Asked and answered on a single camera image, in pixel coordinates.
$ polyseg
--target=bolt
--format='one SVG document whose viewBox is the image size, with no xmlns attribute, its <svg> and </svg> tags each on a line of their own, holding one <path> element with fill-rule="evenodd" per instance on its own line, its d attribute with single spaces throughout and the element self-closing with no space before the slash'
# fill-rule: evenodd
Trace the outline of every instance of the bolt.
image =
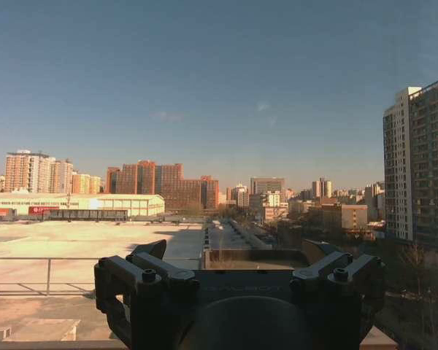
<svg viewBox="0 0 438 350">
<path fill-rule="evenodd" d="M 349 279 L 349 273 L 345 268 L 335 268 L 333 271 L 334 279 L 339 282 L 347 282 Z"/>
<path fill-rule="evenodd" d="M 346 253 L 345 255 L 347 256 L 347 262 L 351 264 L 353 261 L 353 255 L 351 253 Z"/>
<path fill-rule="evenodd" d="M 298 279 L 291 280 L 290 287 L 291 287 L 292 292 L 294 292 L 294 293 L 300 293 L 303 291 L 302 283 Z"/>
<path fill-rule="evenodd" d="M 154 282 L 155 280 L 155 271 L 152 268 L 147 268 L 142 273 L 143 282 Z"/>
</svg>

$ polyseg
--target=metal railing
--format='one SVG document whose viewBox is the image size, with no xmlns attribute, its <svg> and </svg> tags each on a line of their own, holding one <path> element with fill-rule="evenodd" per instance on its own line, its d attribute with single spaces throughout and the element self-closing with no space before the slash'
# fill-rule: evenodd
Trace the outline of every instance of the metal railing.
<svg viewBox="0 0 438 350">
<path fill-rule="evenodd" d="M 47 261 L 47 278 L 44 282 L 0 282 L 0 286 L 9 286 L 15 285 L 23 288 L 24 290 L 6 290 L 0 289 L 0 295 L 41 295 L 41 296 L 49 296 L 49 295 L 85 295 L 90 294 L 94 290 L 94 280 L 89 282 L 51 282 L 50 273 L 52 270 L 52 261 L 54 260 L 92 260 L 96 262 L 99 260 L 98 257 L 0 257 L 0 260 L 44 260 Z M 178 261 L 178 260 L 190 260 L 201 262 L 201 256 L 197 258 L 184 258 L 184 257 L 171 257 L 164 258 L 166 261 Z M 45 285 L 45 289 L 37 289 L 38 286 Z M 50 287 L 53 285 L 59 286 L 68 286 L 71 289 L 65 290 L 53 290 Z"/>
<path fill-rule="evenodd" d="M 19 293 L 23 292 L 33 292 L 33 295 L 82 295 L 91 293 L 92 289 L 85 289 L 82 287 L 78 287 L 79 285 L 92 285 L 94 286 L 94 281 L 91 282 L 51 282 L 50 281 L 50 272 L 52 268 L 53 260 L 93 260 L 97 261 L 97 257 L 0 257 L 0 260 L 46 260 L 47 261 L 47 279 L 45 282 L 1 282 L 0 285 L 16 285 L 27 289 L 23 290 L 2 290 L 0 289 L 0 295 L 19 295 Z M 45 290 L 38 290 L 30 287 L 36 285 L 45 285 Z M 51 290 L 50 286 L 53 284 L 57 285 L 66 285 L 71 287 L 71 290 Z"/>
</svg>

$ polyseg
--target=fence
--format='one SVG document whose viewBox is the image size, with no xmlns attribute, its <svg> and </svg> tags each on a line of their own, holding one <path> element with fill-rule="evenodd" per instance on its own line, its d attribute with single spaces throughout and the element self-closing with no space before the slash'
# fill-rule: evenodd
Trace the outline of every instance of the fence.
<svg viewBox="0 0 438 350">
<path fill-rule="evenodd" d="M 97 257 L 0 257 L 0 260 L 46 260 L 47 261 L 47 279 L 45 282 L 1 282 L 1 285 L 15 285 L 24 290 L 6 290 L 0 288 L 0 295 L 83 295 L 91 293 L 94 288 L 94 281 L 91 282 L 51 282 L 50 272 L 52 270 L 52 261 L 54 260 L 92 260 L 96 262 Z M 45 285 L 44 290 L 37 289 L 38 286 Z M 65 285 L 70 287 L 70 290 L 51 290 L 51 285 Z M 85 289 L 80 286 L 89 285 L 90 289 Z"/>
</svg>

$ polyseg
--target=cloud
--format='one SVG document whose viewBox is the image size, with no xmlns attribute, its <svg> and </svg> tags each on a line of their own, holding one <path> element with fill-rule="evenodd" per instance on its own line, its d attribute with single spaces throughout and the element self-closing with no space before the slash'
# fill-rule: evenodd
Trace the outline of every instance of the cloud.
<svg viewBox="0 0 438 350">
<path fill-rule="evenodd" d="M 277 117 L 276 117 L 276 116 L 272 116 L 272 117 L 269 117 L 269 118 L 268 118 L 268 125 L 269 125 L 270 127 L 275 126 L 276 123 L 277 123 Z"/>
<path fill-rule="evenodd" d="M 270 108 L 271 108 L 271 105 L 268 104 L 267 102 L 258 102 L 258 104 L 256 105 L 256 110 L 258 112 L 262 112 L 262 111 L 265 111 L 265 110 L 270 109 Z"/>
<path fill-rule="evenodd" d="M 158 122 L 180 122 L 183 120 L 181 114 L 168 113 L 168 112 L 156 112 L 151 114 L 151 119 Z"/>
</svg>

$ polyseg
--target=screw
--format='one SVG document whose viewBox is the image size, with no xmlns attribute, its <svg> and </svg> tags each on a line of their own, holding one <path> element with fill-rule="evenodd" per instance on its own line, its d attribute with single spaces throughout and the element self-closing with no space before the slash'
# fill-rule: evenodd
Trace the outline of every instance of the screw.
<svg viewBox="0 0 438 350">
<path fill-rule="evenodd" d="M 154 282 L 155 280 L 155 271 L 152 268 L 147 268 L 142 273 L 143 282 Z"/>
<path fill-rule="evenodd" d="M 345 268 L 335 268 L 333 271 L 334 279 L 339 282 L 347 282 L 349 279 L 349 273 Z"/>
</svg>

